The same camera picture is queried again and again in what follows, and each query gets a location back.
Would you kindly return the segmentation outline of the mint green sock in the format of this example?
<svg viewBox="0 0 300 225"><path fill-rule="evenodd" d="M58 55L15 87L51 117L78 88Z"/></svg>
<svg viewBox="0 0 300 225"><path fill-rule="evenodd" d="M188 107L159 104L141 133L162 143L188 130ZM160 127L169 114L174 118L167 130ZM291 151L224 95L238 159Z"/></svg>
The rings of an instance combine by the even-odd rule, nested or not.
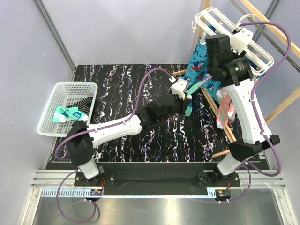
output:
<svg viewBox="0 0 300 225"><path fill-rule="evenodd" d="M192 94L195 93L199 88L201 88L205 83L207 83L211 79L211 76L207 74L203 80L198 81L195 83L191 88L187 90L187 97L191 102L188 104L186 110L185 110L185 116L189 117L192 113Z"/></svg>
<svg viewBox="0 0 300 225"><path fill-rule="evenodd" d="M86 122L88 120L88 115L81 112L78 107L64 108L59 106L54 112L52 121L65 123L73 120Z"/></svg>

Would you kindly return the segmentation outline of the pink sock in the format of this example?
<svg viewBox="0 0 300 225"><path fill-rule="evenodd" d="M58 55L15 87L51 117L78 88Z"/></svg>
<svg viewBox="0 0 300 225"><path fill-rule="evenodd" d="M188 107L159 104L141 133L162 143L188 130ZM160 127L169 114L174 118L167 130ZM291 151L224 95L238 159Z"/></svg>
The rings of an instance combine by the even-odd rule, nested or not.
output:
<svg viewBox="0 0 300 225"><path fill-rule="evenodd" d="M236 116L236 110L235 110L235 107L234 107L234 104L233 102L231 101L229 103L229 108L227 110L227 116L228 116L228 124L231 124L234 122L235 120L235 116Z"/></svg>
<svg viewBox="0 0 300 225"><path fill-rule="evenodd" d="M224 129L228 124L233 123L232 117L228 115L230 109L231 98L227 95L226 97L218 97L219 108L217 113L217 127Z"/></svg>

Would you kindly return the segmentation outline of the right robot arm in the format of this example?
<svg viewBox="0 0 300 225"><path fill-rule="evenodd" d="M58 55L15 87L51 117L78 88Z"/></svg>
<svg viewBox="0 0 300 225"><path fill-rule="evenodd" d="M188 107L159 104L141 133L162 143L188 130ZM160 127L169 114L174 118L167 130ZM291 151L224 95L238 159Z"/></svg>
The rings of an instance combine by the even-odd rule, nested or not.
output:
<svg viewBox="0 0 300 225"><path fill-rule="evenodd" d="M254 76L251 66L241 54L231 49L230 37L218 34L206 38L208 72L213 80L225 88L238 115L242 139L229 145L230 152L218 163L213 173L214 183L223 186L242 162L266 150L274 150L280 143L278 135L272 134L259 108L254 92Z"/></svg>

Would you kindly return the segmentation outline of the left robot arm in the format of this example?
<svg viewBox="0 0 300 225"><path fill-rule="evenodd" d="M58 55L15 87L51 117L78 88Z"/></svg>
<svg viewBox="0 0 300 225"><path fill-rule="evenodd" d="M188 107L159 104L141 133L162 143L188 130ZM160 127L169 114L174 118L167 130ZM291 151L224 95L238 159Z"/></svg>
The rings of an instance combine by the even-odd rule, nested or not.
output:
<svg viewBox="0 0 300 225"><path fill-rule="evenodd" d="M191 95L180 98L167 93L127 117L106 123L86 125L80 121L74 124L65 139L71 164L83 173L90 185L97 185L101 174L92 158L94 148L123 136L152 130L177 113L183 115L191 100Z"/></svg>

